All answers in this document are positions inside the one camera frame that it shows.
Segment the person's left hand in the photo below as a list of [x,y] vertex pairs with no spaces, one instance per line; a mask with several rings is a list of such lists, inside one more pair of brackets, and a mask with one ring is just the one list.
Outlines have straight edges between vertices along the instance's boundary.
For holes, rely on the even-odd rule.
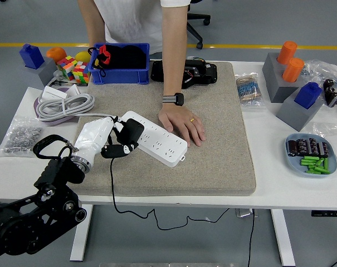
[[200,147],[202,142],[206,140],[202,120],[184,106],[163,103],[158,118],[168,132],[177,130],[182,139],[187,142],[188,147],[191,145],[191,141]]

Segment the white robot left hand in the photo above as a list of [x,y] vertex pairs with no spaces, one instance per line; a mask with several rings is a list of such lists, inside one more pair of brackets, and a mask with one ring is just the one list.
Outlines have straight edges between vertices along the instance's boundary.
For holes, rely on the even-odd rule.
[[138,147],[138,139],[144,126],[130,118],[123,121],[116,117],[105,117],[88,122],[80,132],[71,160],[84,173],[88,173],[97,154],[105,159],[125,157]]

